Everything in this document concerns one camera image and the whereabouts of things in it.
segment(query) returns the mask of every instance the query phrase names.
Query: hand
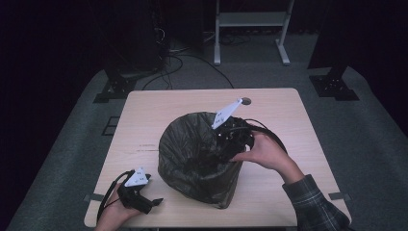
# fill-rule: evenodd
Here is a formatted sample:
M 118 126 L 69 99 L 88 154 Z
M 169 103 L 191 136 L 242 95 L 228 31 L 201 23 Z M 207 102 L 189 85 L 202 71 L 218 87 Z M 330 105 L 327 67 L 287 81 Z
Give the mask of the hand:
M 296 162 L 267 134 L 253 131 L 254 146 L 250 151 L 237 154 L 232 162 L 248 161 L 262 167 L 276 170 L 286 184 L 291 184 L 304 178 L 303 172 Z
M 104 209 L 96 224 L 95 231 L 117 230 L 126 220 L 141 214 L 139 210 L 127 209 L 123 206 L 122 202 L 119 200 L 119 195 L 117 194 L 119 186 L 120 184 L 116 184 L 111 197 L 108 199 L 108 206 Z

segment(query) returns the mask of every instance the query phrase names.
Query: trash bag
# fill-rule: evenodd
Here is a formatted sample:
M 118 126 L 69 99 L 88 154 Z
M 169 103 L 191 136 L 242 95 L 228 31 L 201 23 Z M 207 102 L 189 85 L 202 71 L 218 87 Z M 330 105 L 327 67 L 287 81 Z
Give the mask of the trash bag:
M 211 126 L 215 117 L 213 113 L 193 113 L 172 121 L 160 139 L 158 171 L 170 187 L 184 196 L 226 209 L 242 162 L 228 162 L 222 157 L 244 151 L 245 144 L 225 148 L 217 142 L 218 133 Z

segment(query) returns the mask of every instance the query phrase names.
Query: light wood table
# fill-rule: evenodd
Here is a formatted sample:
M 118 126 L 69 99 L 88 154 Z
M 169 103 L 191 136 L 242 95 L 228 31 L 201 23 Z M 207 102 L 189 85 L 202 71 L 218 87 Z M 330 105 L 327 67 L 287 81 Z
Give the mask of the light wood table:
M 129 94 L 94 193 L 105 194 L 116 177 L 144 167 L 152 175 L 141 191 L 148 199 L 164 198 L 148 215 L 129 220 L 128 227 L 262 227 L 296 226 L 293 206 L 282 189 L 283 180 L 273 170 L 243 163 L 230 206 L 220 210 L 189 199 L 169 187 L 160 177 L 159 140 L 170 122 L 196 112 L 215 112 L 241 97 L 233 116 L 261 121 L 286 145 L 288 153 L 305 174 L 312 174 L 328 197 L 339 188 L 327 164 L 319 140 L 294 89 L 152 90 Z M 331 201 L 350 219 L 342 199 Z M 85 225 L 96 225 L 100 202 L 92 200 Z

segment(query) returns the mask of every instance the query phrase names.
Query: plaid sleeve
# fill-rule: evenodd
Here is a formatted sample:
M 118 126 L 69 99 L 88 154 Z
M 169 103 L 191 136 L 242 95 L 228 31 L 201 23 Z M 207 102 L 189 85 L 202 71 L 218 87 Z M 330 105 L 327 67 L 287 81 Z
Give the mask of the plaid sleeve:
M 282 187 L 296 212 L 298 230 L 346 230 L 350 224 L 348 217 L 327 201 L 312 175 Z

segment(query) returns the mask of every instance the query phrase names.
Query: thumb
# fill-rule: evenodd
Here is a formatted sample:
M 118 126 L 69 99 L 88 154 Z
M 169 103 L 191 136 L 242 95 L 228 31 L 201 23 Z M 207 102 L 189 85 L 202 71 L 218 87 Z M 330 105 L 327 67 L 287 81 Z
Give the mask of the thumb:
M 230 162 L 237 162 L 237 161 L 250 161 L 251 160 L 251 151 L 241 152 L 235 155 L 234 158 L 230 160 Z

